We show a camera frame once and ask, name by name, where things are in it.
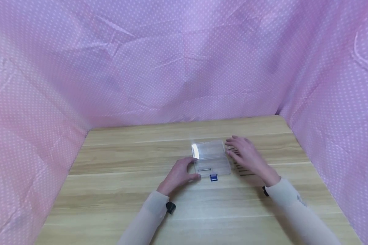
wooden table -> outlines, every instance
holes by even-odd
[[[343,244],[360,244],[279,116],[92,130],[60,191],[37,244],[115,244],[149,193],[191,143],[248,137],[288,178]],[[153,244],[300,244],[256,176],[232,174],[187,185]]]

pink backdrop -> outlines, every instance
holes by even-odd
[[[0,244],[93,127],[270,114],[368,244],[368,0],[0,0]]]

person's right hand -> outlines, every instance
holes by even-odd
[[[176,161],[165,180],[158,186],[157,191],[165,196],[169,196],[174,189],[185,185],[189,181],[200,180],[200,174],[189,174],[187,167],[190,163],[196,161],[196,158],[186,157]]]
[[[231,150],[227,150],[226,153],[228,156],[233,158],[241,166],[258,175],[266,186],[276,185],[280,181],[280,176],[274,168],[266,163],[249,139],[233,135],[232,138],[226,140],[225,145],[235,147],[239,155]]]

transparent container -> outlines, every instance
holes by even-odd
[[[230,174],[230,162],[222,140],[194,143],[191,147],[192,156],[198,159],[194,163],[195,173],[202,176]]]

sleeve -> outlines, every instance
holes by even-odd
[[[169,197],[153,191],[117,245],[148,245],[166,214]]]
[[[272,200],[283,210],[293,229],[308,245],[341,244],[334,233],[301,200],[300,194],[281,178],[274,186],[266,187]]]

